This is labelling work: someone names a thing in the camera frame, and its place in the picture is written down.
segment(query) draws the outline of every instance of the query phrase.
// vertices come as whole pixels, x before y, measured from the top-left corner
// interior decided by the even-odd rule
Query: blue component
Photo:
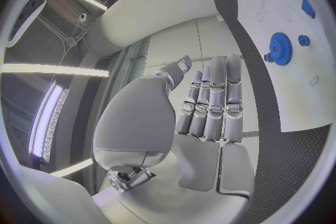
[[[279,66],[285,66],[292,59],[292,43],[288,36],[282,32],[276,32],[272,36],[269,50],[273,61]]]
[[[269,63],[273,63],[274,62],[274,60],[273,60],[272,55],[270,54],[270,52],[264,55],[264,61],[265,62],[269,62]]]
[[[309,46],[310,44],[310,39],[306,35],[300,35],[298,37],[298,42],[300,43],[301,46]]]
[[[302,9],[304,12],[306,12],[310,17],[315,18],[315,11],[311,7],[310,3],[308,0],[303,0],[302,1]]]

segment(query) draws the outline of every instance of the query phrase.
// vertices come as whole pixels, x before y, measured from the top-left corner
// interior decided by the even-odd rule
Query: gray mesh strip
[[[263,59],[237,19],[237,0],[215,3],[241,50],[254,91],[259,159],[254,200],[241,223],[260,223],[284,205],[306,180],[320,156],[330,126],[281,133],[274,88]]]

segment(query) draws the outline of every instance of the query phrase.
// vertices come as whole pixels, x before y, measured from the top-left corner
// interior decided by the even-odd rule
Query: dark mesh panel
[[[274,88],[262,57],[237,20],[237,0],[215,3],[241,50],[254,91],[259,160],[254,200],[241,223],[260,223],[284,205],[306,180],[320,156],[330,126],[281,133]]]

